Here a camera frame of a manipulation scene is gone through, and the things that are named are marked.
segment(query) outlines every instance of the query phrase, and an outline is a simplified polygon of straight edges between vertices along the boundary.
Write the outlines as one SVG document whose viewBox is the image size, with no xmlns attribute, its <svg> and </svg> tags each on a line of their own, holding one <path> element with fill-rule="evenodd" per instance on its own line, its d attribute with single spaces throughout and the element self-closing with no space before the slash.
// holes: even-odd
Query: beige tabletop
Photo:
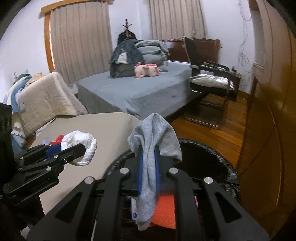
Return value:
<svg viewBox="0 0 296 241">
<path fill-rule="evenodd" d="M 49 137 L 52 141 L 59 135 L 79 130 L 90 133 L 97 140 L 97 149 L 87 166 L 66 164 L 59 175 L 59 184 L 40 195 L 44 213 L 48 213 L 61 199 L 87 176 L 100 179 L 107 167 L 129 149 L 127 137 L 140 122 L 126 113 L 102 113 L 80 115 L 73 118 L 57 118 L 38 136 L 33 146 L 42 144 Z"/>
</svg>

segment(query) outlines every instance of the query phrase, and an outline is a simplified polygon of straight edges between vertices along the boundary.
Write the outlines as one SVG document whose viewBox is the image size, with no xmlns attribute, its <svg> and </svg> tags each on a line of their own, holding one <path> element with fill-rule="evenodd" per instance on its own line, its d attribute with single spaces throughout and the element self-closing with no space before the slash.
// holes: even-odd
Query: beige blanket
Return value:
<svg viewBox="0 0 296 241">
<path fill-rule="evenodd" d="M 50 73 L 22 90 L 25 110 L 12 115 L 13 134 L 29 136 L 56 116 L 84 115 L 87 110 L 60 73 Z"/>
</svg>

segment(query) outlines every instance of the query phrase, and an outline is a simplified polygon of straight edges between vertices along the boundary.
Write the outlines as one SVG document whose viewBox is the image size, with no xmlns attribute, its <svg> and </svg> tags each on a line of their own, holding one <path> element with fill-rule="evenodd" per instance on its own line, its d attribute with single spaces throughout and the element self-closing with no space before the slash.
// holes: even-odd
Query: black chair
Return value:
<svg viewBox="0 0 296 241">
<path fill-rule="evenodd" d="M 183 42 L 192 69 L 192 77 L 190 78 L 190 88 L 192 91 L 202 93 L 203 99 L 208 94 L 224 97 L 222 105 L 203 100 L 193 102 L 191 108 L 185 112 L 185 118 L 189 121 L 219 129 L 226 121 L 226 110 L 229 97 L 236 96 L 236 92 L 230 90 L 231 73 L 229 72 L 229 68 L 212 61 L 200 61 L 195 47 L 195 41 L 184 37 Z M 228 83 L 226 89 L 207 87 L 193 83 L 192 80 L 194 79 L 194 76 L 200 74 L 201 70 L 206 71 L 206 74 L 227 78 Z"/>
</svg>

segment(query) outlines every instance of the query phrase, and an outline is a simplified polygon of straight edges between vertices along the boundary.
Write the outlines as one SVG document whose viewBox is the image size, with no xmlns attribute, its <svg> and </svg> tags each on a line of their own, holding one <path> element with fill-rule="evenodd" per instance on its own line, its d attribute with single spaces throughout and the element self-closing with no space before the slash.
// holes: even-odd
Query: wooden wardrobe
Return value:
<svg viewBox="0 0 296 241">
<path fill-rule="evenodd" d="M 274 237 L 296 206 L 296 40 L 275 8 L 257 4 L 265 61 L 254 65 L 237 171 L 243 207 Z"/>
</svg>

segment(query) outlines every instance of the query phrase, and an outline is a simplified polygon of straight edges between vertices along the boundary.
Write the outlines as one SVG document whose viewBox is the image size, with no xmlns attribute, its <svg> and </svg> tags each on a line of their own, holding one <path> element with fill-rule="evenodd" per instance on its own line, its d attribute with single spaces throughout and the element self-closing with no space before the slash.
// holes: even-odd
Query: wooden curtain valance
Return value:
<svg viewBox="0 0 296 241">
<path fill-rule="evenodd" d="M 50 12 L 51 10 L 53 10 L 53 9 L 55 9 L 57 7 L 60 7 L 60 6 L 73 4 L 73 3 L 79 3 L 79 2 L 88 2 L 88 1 L 97 1 L 97 0 L 63 0 L 63 1 L 60 1 L 60 2 L 55 2 L 55 3 L 52 3 L 52 4 L 47 5 L 45 7 L 42 7 L 41 11 L 40 11 L 40 15 L 43 15 L 43 14 L 45 14 L 47 12 Z"/>
</svg>

